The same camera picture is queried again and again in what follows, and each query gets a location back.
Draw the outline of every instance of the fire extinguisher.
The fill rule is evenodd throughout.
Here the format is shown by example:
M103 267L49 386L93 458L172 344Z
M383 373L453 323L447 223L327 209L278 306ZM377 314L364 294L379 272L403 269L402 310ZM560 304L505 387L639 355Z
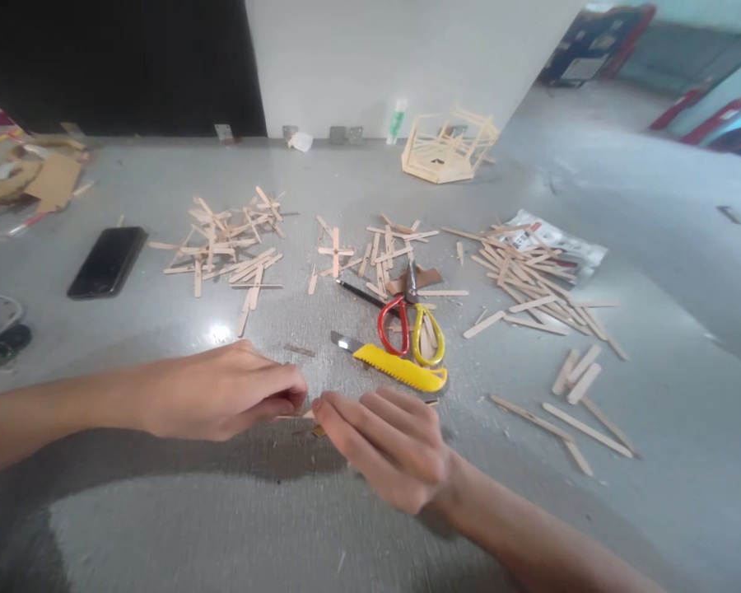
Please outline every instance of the fire extinguisher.
M732 119L740 113L741 97L732 100L730 103L722 107L710 118L706 119L702 124L698 125L686 136L681 138L681 142L684 144L699 144L703 138L708 136L708 134L724 125L728 119Z
M711 78L708 77L699 86L695 86L686 92L686 95L675 101L669 109L667 109L662 115L660 115L654 123L649 127L650 129L665 129L673 119L678 117L682 111L687 110L692 105L695 105L706 95L708 89L711 88Z

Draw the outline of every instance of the yellow utility knife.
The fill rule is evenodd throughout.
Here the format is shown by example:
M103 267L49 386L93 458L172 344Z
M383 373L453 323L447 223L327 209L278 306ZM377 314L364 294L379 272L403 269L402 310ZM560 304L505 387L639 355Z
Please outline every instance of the yellow utility knife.
M398 358L373 344L364 344L338 332L332 332L332 341L343 350L348 350L354 358L367 362L375 369L390 375L419 391L439 391L447 381L447 369L426 369L414 362Z

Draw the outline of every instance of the smartphone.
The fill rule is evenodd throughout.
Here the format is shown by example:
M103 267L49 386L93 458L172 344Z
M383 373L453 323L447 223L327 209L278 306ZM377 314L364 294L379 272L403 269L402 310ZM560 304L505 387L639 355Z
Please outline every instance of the smartphone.
M145 239L139 226L104 229L66 295L75 300L117 295Z

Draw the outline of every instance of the concrete floor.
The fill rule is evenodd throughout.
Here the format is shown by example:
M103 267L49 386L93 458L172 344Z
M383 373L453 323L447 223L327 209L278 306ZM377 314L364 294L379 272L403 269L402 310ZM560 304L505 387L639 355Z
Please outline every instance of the concrete floor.
M498 151L548 171L583 235L622 253L741 357L741 157L648 131L672 99L622 82L534 86Z
M211 328L235 323L229 291L209 287L196 302L187 278L161 278L167 258L153 250L141 253L120 298L85 307L66 300L82 254L119 214L153 239L171 240L185 228L194 193L222 208L255 183L289 189L286 206L301 216L285 227L288 251L276 273L293 288L265 296L248 337L275 358L301 363L313 391L338 383L358 394L384 377L358 373L350 357L334 356L325 336L337 327L372 339L374 330L361 303L326 287L305 296L314 262L295 249L315 246L315 214L329 212L347 243L362 245L379 210L403 220L423 216L428 228L472 230L494 212L527 208L610 249L587 289L625 303L620 313L601 315L632 362L603 354L599 405L641 446L645 461L620 461L583 441L599 476L585 479L549 435L483 401L495 391L537 412L566 349L591 343L508 327L450 350L451 387L440 416L451 445L668 590L738 593L741 363L704 339L692 317L628 262L741 354L741 226L715 210L728 203L741 211L741 159L641 133L668 103L618 84L536 87L496 153L547 174L517 173L500 158L472 183L441 187L400 174L398 153L371 143L319 146L308 155L254 141L232 150L212 142L107 144L86 173L96 182L92 193L0 244L0 290L31 303L37 329L16 376L0 376L0 390L210 348L219 342ZM463 306L440 305L443 329L460 343L459 332L481 304L499 302L499 291L484 270L459 267L453 257L449 236L417 251L418 261L438 264L453 286L472 288ZM99 331L83 332L95 318ZM285 342L319 357L291 358ZM280 423L219 445L84 433L0 480L0 591L225 591L236 584L264 591L506 589L490 558L392 512L327 442L294 438Z

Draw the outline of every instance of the white wall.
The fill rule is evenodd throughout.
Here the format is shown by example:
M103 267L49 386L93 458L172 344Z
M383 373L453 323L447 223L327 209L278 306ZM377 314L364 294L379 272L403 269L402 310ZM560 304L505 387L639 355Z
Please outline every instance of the white wall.
M659 8L656 18L665 21L741 29L741 0L647 0L647 2Z
M581 0L246 0L270 138L284 124L385 138L395 99L412 115L454 100L501 127Z
M688 134L733 99L739 97L741 97L741 68L703 97L697 105L680 114L669 125L668 130L676 136Z

